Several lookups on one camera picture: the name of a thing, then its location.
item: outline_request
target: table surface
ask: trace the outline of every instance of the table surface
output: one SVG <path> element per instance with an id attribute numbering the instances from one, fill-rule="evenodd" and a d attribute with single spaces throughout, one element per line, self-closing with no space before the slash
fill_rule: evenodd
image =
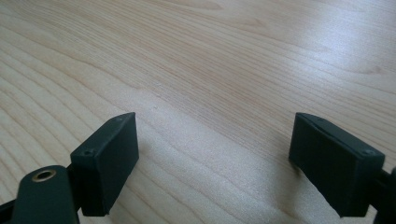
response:
<path id="1" fill-rule="evenodd" d="M 371 223 L 288 161 L 296 112 L 396 165 L 393 0 L 0 2 L 0 203 L 134 111 L 140 160 L 81 223 Z"/>

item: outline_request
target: light wood surface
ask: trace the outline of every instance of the light wood surface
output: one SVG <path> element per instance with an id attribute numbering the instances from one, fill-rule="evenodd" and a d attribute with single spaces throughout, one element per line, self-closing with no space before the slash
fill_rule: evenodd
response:
<path id="1" fill-rule="evenodd" d="M 140 160 L 82 223 L 372 222 L 340 219 L 288 153 L 301 111 L 396 165 L 395 1 L 0 4 L 0 203 L 134 111 Z"/>

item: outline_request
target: metal grommet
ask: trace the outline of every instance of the metal grommet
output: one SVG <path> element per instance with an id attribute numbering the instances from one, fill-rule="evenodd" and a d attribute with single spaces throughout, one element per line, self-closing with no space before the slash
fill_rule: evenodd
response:
<path id="1" fill-rule="evenodd" d="M 46 180 L 49 180 L 51 178 L 53 178 L 56 175 L 56 171 L 55 170 L 43 170 L 38 172 L 37 174 L 35 174 L 32 177 L 32 180 L 35 182 L 43 182 Z"/>

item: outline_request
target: screw hole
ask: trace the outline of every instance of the screw hole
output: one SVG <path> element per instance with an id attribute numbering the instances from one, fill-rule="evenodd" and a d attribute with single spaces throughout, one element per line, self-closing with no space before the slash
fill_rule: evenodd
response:
<path id="1" fill-rule="evenodd" d="M 364 155 L 374 155 L 375 152 L 372 151 L 372 150 L 370 150 L 370 149 L 366 149 L 366 150 L 363 151 L 363 154 L 364 154 Z"/>
<path id="2" fill-rule="evenodd" d="M 95 148 L 94 147 L 85 148 L 85 150 L 83 150 L 81 152 L 81 155 L 83 155 L 83 156 L 91 156 L 93 154 L 95 154 Z"/>
<path id="3" fill-rule="evenodd" d="M 44 171 L 41 171 L 41 172 L 35 174 L 32 177 L 32 180 L 35 182 L 43 182 L 43 181 L 53 178 L 55 175 L 56 175 L 55 170 L 44 170 Z"/>

